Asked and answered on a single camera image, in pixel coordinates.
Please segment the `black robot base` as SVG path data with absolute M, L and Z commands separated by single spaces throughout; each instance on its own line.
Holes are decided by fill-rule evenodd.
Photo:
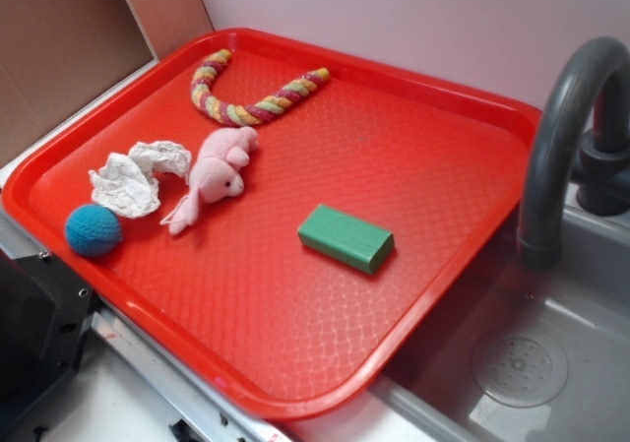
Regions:
M 77 373 L 93 289 L 55 256 L 1 255 L 1 431 Z

